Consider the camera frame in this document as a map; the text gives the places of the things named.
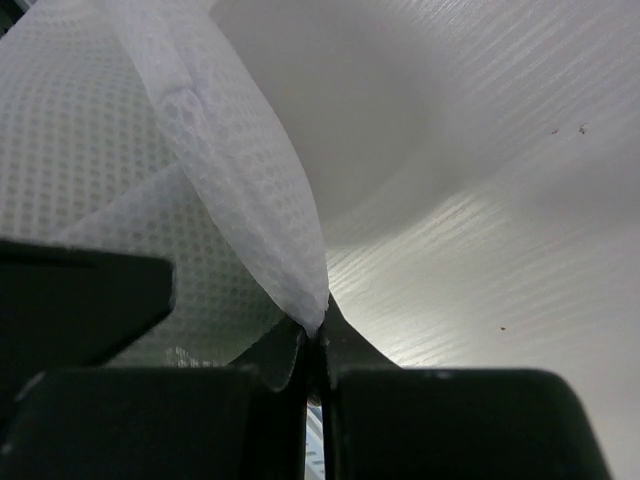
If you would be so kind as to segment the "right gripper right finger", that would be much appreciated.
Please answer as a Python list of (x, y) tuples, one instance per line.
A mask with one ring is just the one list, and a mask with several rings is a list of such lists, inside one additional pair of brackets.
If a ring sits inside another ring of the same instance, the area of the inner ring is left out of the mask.
[(315, 343), (330, 479), (607, 479), (582, 403), (528, 368), (402, 368), (331, 303)]

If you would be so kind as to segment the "white mesh laundry bag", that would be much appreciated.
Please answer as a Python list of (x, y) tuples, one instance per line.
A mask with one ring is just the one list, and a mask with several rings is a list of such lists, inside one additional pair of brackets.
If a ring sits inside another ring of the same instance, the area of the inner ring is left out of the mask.
[(307, 176), (200, 1), (38, 1), (9, 29), (1, 234), (174, 263), (173, 312), (118, 366), (221, 365), (328, 307)]

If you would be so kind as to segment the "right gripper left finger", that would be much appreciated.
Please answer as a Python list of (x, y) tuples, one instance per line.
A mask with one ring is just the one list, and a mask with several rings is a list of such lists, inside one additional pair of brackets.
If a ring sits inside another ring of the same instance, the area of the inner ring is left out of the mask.
[(230, 365), (112, 366), (174, 306), (165, 259), (3, 241), (5, 479), (299, 479), (303, 329)]

